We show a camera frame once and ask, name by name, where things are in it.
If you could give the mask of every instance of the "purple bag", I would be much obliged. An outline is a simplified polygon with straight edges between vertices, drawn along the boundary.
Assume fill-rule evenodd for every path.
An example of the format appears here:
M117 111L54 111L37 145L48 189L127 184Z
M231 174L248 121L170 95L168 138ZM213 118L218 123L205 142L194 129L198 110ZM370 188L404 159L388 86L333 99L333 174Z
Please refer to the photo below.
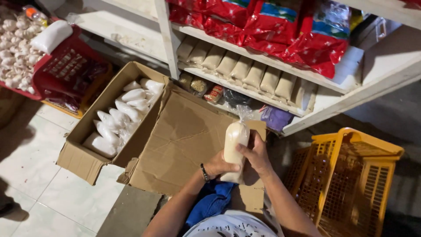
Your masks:
M265 121L266 126L269 128L281 132L288 125L292 117L293 115L289 112L267 105L263 109L260 120Z

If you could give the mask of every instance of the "blue cloth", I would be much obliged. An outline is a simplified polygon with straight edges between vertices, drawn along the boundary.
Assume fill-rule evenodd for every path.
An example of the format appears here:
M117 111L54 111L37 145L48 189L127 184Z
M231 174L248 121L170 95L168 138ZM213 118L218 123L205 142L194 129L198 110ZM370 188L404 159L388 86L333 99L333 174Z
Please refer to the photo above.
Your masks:
M211 180L200 190L197 203L187 218L186 225L191 228L204 219L221 214L231 202L231 190L236 183Z

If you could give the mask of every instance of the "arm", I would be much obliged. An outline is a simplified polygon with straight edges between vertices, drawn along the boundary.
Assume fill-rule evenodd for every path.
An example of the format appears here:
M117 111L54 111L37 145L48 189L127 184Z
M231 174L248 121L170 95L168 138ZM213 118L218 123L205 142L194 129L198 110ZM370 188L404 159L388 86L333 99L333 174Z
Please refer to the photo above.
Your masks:
M224 172L240 170L239 165L225 162L223 154L223 150L218 152L211 162L203 165L210 179L215 179ZM202 170L198 168L184 187L158 211L142 237L176 237L204 184Z
M249 160L251 166L262 179L266 192L275 210L276 218L281 225L284 234L286 236L305 235L321 237L316 226L300 206L298 206L273 170L267 155L266 144L258 132L252 130L250 136L249 144L251 144L250 147L252 149L241 144L238 144L236 149Z

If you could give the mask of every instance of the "person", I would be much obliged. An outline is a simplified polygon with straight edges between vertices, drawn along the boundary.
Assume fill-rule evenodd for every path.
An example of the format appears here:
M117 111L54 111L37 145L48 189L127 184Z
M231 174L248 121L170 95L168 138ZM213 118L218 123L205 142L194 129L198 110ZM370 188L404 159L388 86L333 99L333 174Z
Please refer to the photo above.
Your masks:
M189 229L183 237L320 237L316 226L298 206L274 172L270 164L266 144L255 130L250 131L249 146L237 144L236 150L246 157L265 186L275 210L282 233L276 235L266 224L254 216L235 210L207 218ZM224 172L240 170L237 164L227 163L223 151L203 165L210 179ZM151 220L142 237L176 237L191 210L199 191L205 184L204 174L198 168L184 187L174 195Z

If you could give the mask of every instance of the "floor tile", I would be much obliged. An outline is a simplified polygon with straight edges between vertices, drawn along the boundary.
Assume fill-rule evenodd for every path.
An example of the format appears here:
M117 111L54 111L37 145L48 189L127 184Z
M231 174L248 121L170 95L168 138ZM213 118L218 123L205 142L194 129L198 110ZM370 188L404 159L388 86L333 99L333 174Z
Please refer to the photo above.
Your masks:
M39 198L39 202L88 229L97 232L124 185L117 183L123 168L107 165L89 185L66 169L61 169Z
M71 131L76 126L79 119L63 113L49 105L43 104L37 112L37 115L59 125L60 127Z
M36 202L13 237L94 237L96 234L62 214Z
M29 210L31 210L36 202L35 199L30 198L12 187L7 189L6 195L12 197L13 200L19 204L19 208L17 208L15 212L0 218L0 237L12 236L21 221L28 217Z
M25 121L19 114L16 121ZM65 142L64 128L33 116L28 124L16 123L14 131L0 131L0 175L12 187L37 200L56 175L57 157Z

